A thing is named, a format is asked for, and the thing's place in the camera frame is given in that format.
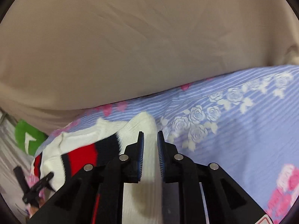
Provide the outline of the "white red navy knit sweater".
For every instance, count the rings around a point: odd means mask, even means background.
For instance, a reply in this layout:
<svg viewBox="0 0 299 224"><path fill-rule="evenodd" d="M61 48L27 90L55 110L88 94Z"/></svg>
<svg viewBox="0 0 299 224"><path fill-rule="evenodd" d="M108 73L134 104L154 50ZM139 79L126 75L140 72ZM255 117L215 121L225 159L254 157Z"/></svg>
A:
<svg viewBox="0 0 299 224"><path fill-rule="evenodd" d="M154 118L141 112L130 121L110 122L102 118L89 128L61 133L31 164L31 175L41 179L50 172L53 190L59 190L86 164L101 166L125 152L144 134L142 176L138 184L125 184L123 223L162 223L162 181Z"/></svg>

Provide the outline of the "silver satin curtain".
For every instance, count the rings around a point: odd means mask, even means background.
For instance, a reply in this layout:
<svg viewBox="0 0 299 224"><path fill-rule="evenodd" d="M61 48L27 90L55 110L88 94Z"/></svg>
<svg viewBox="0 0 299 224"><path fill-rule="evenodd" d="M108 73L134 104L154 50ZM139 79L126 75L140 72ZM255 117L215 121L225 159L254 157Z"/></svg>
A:
<svg viewBox="0 0 299 224"><path fill-rule="evenodd" d="M17 147L15 126L15 119L1 112L1 195L17 221L26 223L27 208L22 201L23 192L13 169L21 166L24 175L29 176L33 157Z"/></svg>

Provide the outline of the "green plush pillow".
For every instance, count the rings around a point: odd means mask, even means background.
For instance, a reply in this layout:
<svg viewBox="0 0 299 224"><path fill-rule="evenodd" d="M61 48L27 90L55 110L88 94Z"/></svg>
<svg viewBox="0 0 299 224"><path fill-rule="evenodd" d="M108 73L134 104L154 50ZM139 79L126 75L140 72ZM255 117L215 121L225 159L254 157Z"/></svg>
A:
<svg viewBox="0 0 299 224"><path fill-rule="evenodd" d="M28 124L25 120L20 120L16 124L15 139L17 146L27 155L34 156L47 138L48 135Z"/></svg>

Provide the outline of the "floral pink purple bed sheet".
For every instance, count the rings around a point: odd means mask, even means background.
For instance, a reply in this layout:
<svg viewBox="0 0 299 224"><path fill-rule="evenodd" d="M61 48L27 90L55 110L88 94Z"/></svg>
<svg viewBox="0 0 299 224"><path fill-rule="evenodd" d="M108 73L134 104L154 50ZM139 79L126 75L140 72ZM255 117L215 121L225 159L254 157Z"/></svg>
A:
<svg viewBox="0 0 299 224"><path fill-rule="evenodd" d="M90 109L38 148L82 146L120 130L163 131L197 163L219 163L280 223L298 197L298 67L256 68Z"/></svg>

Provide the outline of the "beige curtain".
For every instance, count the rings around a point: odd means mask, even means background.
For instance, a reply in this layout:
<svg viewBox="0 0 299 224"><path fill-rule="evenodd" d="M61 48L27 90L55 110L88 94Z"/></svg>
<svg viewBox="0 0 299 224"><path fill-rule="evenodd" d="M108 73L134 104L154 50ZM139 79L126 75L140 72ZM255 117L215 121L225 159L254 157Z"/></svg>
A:
<svg viewBox="0 0 299 224"><path fill-rule="evenodd" d="M286 0L15 0L1 22L1 108L51 133L84 109L297 63Z"/></svg>

